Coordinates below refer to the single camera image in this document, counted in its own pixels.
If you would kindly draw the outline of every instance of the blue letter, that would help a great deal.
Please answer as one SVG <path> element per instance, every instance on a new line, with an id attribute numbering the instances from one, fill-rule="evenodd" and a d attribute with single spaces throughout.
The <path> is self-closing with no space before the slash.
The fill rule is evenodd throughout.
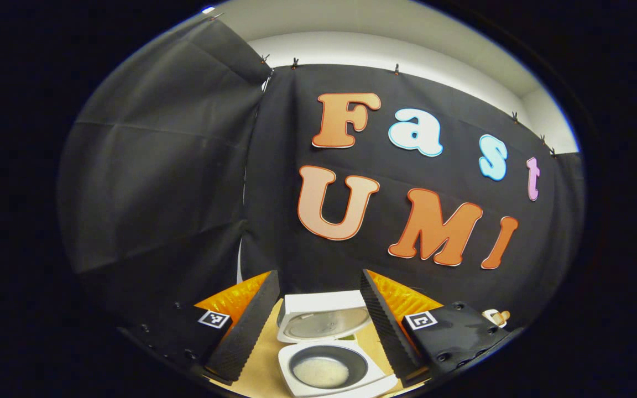
<path id="1" fill-rule="evenodd" d="M 505 160 L 508 158 L 508 150 L 500 139 L 490 134 L 485 134 L 478 141 L 483 156 L 478 159 L 483 176 L 490 177 L 494 181 L 500 181 L 505 177 Z"/>
<path id="2" fill-rule="evenodd" d="M 419 149 L 422 155 L 438 156 L 444 147 L 439 143 L 441 126 L 429 113 L 418 109 L 400 109 L 395 113 L 398 123 L 387 131 L 390 141 L 404 149 Z M 409 122 L 417 118 L 417 123 Z"/>

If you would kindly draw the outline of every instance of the white ceiling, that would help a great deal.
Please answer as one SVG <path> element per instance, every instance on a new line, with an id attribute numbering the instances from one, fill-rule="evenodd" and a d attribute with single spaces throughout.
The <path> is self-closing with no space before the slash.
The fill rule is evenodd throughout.
<path id="1" fill-rule="evenodd" d="M 298 32 L 367 33 L 402 40 L 471 65 L 516 96 L 540 88 L 505 50 L 463 23 L 410 0 L 230 0 L 215 6 L 245 41 Z"/>

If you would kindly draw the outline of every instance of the white wall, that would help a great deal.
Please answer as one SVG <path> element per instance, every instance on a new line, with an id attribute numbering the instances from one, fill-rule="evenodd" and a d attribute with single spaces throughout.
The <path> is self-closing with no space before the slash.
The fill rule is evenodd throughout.
<path id="1" fill-rule="evenodd" d="M 579 152 L 569 123 L 544 88 L 538 88 L 524 96 L 523 105 L 531 123 L 528 127 L 536 134 L 544 134 L 547 146 L 554 148 L 558 154 Z"/>
<path id="2" fill-rule="evenodd" d="M 530 126 L 523 102 L 505 86 L 450 56 L 419 45 L 382 36 L 347 32 L 308 32 L 271 36 L 249 42 L 269 66 L 342 64 L 372 66 L 427 78 L 480 98 Z"/>

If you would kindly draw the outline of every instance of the orange letter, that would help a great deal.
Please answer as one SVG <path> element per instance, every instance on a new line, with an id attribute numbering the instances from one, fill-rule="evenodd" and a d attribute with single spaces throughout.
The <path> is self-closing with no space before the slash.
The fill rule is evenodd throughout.
<path id="1" fill-rule="evenodd" d="M 508 247 L 508 243 L 510 243 L 510 237 L 513 236 L 513 232 L 515 232 L 516 229 L 518 229 L 518 220 L 515 218 L 503 217 L 503 219 L 500 220 L 500 234 L 498 234 L 498 239 L 495 241 L 493 250 L 488 254 L 488 258 L 481 263 L 482 269 L 497 269 L 498 265 L 500 265 L 500 259 L 502 259 L 503 253 L 505 253 L 505 248 Z"/>
<path id="2" fill-rule="evenodd" d="M 428 259 L 446 242 L 444 249 L 434 255 L 434 262 L 452 267 L 460 264 L 463 249 L 471 237 L 476 221 L 483 215 L 483 210 L 475 204 L 464 203 L 447 222 L 442 222 L 442 204 L 435 192 L 415 188 L 407 192 L 407 197 L 412 202 L 412 212 L 399 242 L 391 245 L 387 252 L 396 257 L 411 259 L 417 254 L 414 245 L 422 236 L 422 260 Z"/>
<path id="3" fill-rule="evenodd" d="M 329 169 L 316 166 L 303 166 L 299 169 L 304 183 L 299 192 L 299 220 L 309 231 L 333 241 L 342 241 L 354 237 L 361 228 L 365 208 L 370 195 L 379 191 L 377 181 L 360 176 L 347 176 L 346 185 L 351 188 L 346 216 L 340 224 L 323 219 L 321 209 L 326 197 L 326 187 L 336 180 L 336 174 Z"/>
<path id="4" fill-rule="evenodd" d="M 319 148 L 349 148 L 356 143 L 354 136 L 348 135 L 348 124 L 353 129 L 363 131 L 367 126 L 367 109 L 376 111 L 380 108 L 380 98 L 373 93 L 322 94 L 318 100 L 323 103 L 321 130 L 314 135 L 311 143 Z M 356 103 L 352 111 L 351 103 Z"/>

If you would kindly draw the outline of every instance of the tan surface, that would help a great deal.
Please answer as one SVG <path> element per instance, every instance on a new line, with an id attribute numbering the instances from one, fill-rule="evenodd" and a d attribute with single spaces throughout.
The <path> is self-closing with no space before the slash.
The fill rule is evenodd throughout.
<path id="1" fill-rule="evenodd" d="M 276 303 L 267 322 L 265 322 L 265 327 L 260 333 L 257 344 L 252 350 L 242 374 L 240 374 L 240 379 L 233 383 L 232 386 L 210 380 L 212 383 L 252 398 L 291 398 L 291 393 L 284 384 L 278 361 L 279 350 L 288 345 L 276 340 L 276 333 L 279 331 L 276 327 L 276 316 L 279 314 L 281 300 L 283 299 Z M 387 361 L 385 351 L 382 350 L 375 326 L 372 323 L 359 330 L 356 333 L 356 337 L 361 348 L 365 350 L 386 375 L 394 373 Z M 392 390 L 387 391 L 386 395 L 382 397 L 395 396 L 403 392 L 401 390 L 402 383 L 398 380 L 397 385 Z"/>

